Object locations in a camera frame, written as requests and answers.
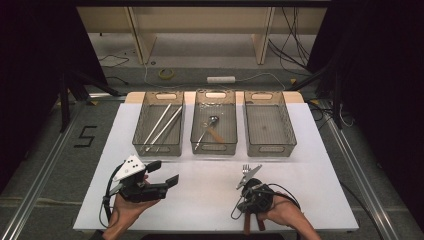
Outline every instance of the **gray floor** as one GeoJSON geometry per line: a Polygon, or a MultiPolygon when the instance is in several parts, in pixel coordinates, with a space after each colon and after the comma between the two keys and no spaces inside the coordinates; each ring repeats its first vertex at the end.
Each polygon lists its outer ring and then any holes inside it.
{"type": "MultiPolygon", "coordinates": [[[[237,84],[213,87],[282,89],[281,84],[269,73],[278,78],[286,87],[290,86],[290,79],[300,81],[305,77],[283,71],[279,59],[272,52],[267,52],[264,65],[257,65],[253,46],[250,37],[247,35],[159,35],[152,57],[146,66],[139,64],[134,53],[134,44],[129,35],[104,34],[100,37],[98,34],[92,34],[91,39],[99,58],[107,55],[128,58],[127,62],[119,66],[115,65],[123,61],[120,58],[111,57],[101,61],[106,76],[119,77],[129,83],[126,85],[117,78],[108,78],[110,86],[121,92],[157,91],[169,89],[169,87],[193,90],[204,87],[207,84],[207,76],[230,75],[235,76],[236,79],[246,79],[260,73],[266,73],[266,75],[237,84]],[[176,76],[167,82],[159,79],[157,73],[163,68],[173,69],[176,76]]],[[[284,36],[272,36],[272,39],[276,44],[282,45],[284,36]]],[[[302,40],[304,40],[302,43],[306,49],[310,49],[314,38],[313,36],[304,36],[302,40]]],[[[289,46],[287,51],[291,51],[290,54],[293,56],[296,55],[293,44],[289,46]]],[[[301,71],[293,64],[286,63],[284,66],[293,71],[301,71]]],[[[312,84],[300,92],[305,99],[308,99],[314,96],[315,87],[316,84],[312,84]]],[[[87,89],[91,93],[101,92],[93,87],[87,87],[87,89]]],[[[78,215],[81,202],[112,127],[116,111],[122,101],[102,98],[95,104],[75,103],[71,106],[73,116],[77,116],[74,118],[72,131],[63,144],[57,162],[52,166],[51,174],[43,185],[34,208],[28,215],[19,234],[19,239],[88,239],[88,235],[72,229],[73,222],[78,215]],[[75,145],[88,143],[87,139],[79,139],[84,126],[96,126],[96,128],[90,128],[86,131],[86,135],[92,135],[95,138],[91,147],[75,148],[75,145]]],[[[313,111],[313,114],[316,118],[320,117],[320,113],[317,111],[313,111]]],[[[37,174],[43,168],[44,162],[49,159],[50,151],[55,147],[56,140],[60,137],[60,117],[60,107],[55,105],[37,141],[29,151],[28,158],[22,162],[9,185],[1,194],[0,226],[2,226],[2,231],[6,230],[6,226],[8,226],[20,203],[31,189],[32,183],[37,179],[37,174]]],[[[345,156],[336,143],[331,125],[325,121],[325,119],[317,121],[317,127],[320,129],[336,174],[340,181],[349,186],[354,194],[361,201],[364,201],[345,156]]],[[[398,239],[424,239],[422,231],[393,189],[384,171],[378,167],[360,129],[356,125],[345,126],[343,133],[347,137],[384,211],[388,214],[398,239]]],[[[351,194],[345,193],[358,220],[359,230],[352,233],[320,232],[322,238],[378,239],[377,231],[365,211],[351,194]]],[[[286,239],[295,239],[293,232],[285,232],[283,235],[286,239]]],[[[139,239],[139,235],[128,232],[123,239],[139,239]]]]}

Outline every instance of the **power strip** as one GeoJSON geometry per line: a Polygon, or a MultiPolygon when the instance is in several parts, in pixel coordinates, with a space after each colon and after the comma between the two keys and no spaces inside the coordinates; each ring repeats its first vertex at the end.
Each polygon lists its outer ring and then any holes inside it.
{"type": "Polygon", "coordinates": [[[227,76],[227,77],[208,77],[208,83],[235,83],[236,77],[227,76]]]}

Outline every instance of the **fork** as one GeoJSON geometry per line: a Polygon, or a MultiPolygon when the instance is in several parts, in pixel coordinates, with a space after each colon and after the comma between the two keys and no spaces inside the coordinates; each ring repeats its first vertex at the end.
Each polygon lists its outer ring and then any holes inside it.
{"type": "Polygon", "coordinates": [[[246,173],[248,173],[250,171],[250,167],[249,167],[249,164],[244,164],[243,165],[243,174],[246,174],[246,173]]]}

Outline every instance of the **black backdrop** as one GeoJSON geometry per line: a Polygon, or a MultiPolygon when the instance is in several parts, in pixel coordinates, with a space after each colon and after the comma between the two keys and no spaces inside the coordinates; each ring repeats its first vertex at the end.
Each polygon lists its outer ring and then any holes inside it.
{"type": "Polygon", "coordinates": [[[342,99],[424,230],[424,4],[376,2],[343,68],[342,99]]]}
{"type": "Polygon", "coordinates": [[[57,101],[63,74],[74,88],[86,82],[69,75],[70,69],[106,84],[75,7],[19,0],[1,5],[0,192],[57,101]]]}

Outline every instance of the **sleeve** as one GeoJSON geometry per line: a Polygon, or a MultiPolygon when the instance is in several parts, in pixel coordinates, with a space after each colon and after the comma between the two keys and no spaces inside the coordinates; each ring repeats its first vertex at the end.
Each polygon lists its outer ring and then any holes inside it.
{"type": "Polygon", "coordinates": [[[102,235],[102,231],[96,230],[89,240],[104,240],[102,235]]]}

